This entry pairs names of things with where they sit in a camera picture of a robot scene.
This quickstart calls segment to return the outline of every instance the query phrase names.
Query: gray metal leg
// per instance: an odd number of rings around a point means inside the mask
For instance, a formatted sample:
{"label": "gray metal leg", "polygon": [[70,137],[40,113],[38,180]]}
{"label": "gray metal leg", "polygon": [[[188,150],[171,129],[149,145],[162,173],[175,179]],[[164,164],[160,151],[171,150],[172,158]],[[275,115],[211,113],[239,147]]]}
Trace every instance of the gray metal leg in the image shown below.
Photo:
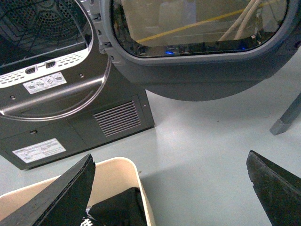
{"label": "gray metal leg", "polygon": [[292,122],[298,117],[301,113],[301,93],[289,106],[287,111],[278,119],[275,124],[270,129],[270,132],[273,135],[278,135],[284,133],[290,128]]}

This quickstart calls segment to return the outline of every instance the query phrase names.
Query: gray floor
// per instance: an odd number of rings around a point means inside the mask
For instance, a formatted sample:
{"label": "gray floor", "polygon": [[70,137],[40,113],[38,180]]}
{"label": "gray floor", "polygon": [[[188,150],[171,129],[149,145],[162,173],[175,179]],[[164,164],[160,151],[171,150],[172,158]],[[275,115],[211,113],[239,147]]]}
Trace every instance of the gray floor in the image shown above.
{"label": "gray floor", "polygon": [[[156,127],[89,151],[134,161],[158,226],[269,226],[249,180],[250,150],[301,177],[301,117],[269,129],[301,91],[301,52],[272,78],[232,97],[183,102],[148,93]],[[0,157],[0,195],[64,173],[87,153],[20,171]]]}

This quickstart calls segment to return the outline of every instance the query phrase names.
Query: glass window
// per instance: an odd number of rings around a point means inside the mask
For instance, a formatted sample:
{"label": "glass window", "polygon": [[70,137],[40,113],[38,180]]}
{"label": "glass window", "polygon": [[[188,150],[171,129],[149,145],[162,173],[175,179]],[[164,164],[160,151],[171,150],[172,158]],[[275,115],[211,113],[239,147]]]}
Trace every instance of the glass window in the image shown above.
{"label": "glass window", "polygon": [[120,45],[137,57],[247,51],[281,26],[286,0],[114,0]]}

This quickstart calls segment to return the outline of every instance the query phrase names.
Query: ventilation slot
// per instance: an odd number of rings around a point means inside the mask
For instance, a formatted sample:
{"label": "ventilation slot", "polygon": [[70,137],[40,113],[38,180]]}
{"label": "ventilation slot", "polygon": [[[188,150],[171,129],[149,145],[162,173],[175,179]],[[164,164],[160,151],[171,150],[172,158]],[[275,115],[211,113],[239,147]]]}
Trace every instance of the ventilation slot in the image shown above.
{"label": "ventilation slot", "polygon": [[46,68],[53,67],[55,65],[55,61],[46,63]]}
{"label": "ventilation slot", "polygon": [[25,71],[26,74],[32,74],[32,73],[35,73],[35,72],[36,72],[36,68],[35,67],[28,68]]}
{"label": "ventilation slot", "polygon": [[127,129],[141,125],[136,106],[133,101],[94,114],[105,136],[111,136]]}

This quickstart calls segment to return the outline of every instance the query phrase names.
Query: instruction label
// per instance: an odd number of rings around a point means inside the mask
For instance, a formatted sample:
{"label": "instruction label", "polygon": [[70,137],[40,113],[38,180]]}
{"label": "instruction label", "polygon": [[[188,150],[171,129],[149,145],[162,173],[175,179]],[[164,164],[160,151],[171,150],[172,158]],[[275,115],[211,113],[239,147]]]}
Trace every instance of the instruction label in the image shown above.
{"label": "instruction label", "polygon": [[34,94],[65,83],[67,83],[67,81],[63,77],[62,73],[58,72],[23,83],[23,85],[30,94]]}
{"label": "instruction label", "polygon": [[15,150],[13,153],[25,163],[30,163],[65,151],[66,149],[54,138]]}

